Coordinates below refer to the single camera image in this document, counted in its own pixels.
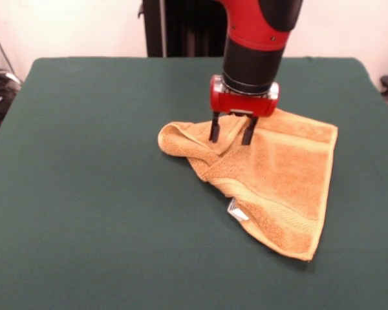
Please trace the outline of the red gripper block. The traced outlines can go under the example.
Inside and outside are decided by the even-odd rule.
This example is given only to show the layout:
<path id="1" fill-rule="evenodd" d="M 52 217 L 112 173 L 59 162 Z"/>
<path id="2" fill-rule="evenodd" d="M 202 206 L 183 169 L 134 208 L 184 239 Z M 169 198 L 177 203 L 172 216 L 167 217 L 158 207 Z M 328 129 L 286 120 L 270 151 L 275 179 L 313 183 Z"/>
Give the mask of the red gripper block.
<path id="1" fill-rule="evenodd" d="M 242 137 L 242 145 L 252 141 L 257 122 L 261 117 L 271 116 L 280 98 L 280 86 L 273 82 L 269 91 L 260 95 L 246 95 L 232 91 L 222 80 L 222 76 L 214 75 L 210 81 L 210 107 L 213 111 L 209 140 L 218 142 L 220 113 L 241 114 L 251 116 L 250 122 Z"/>

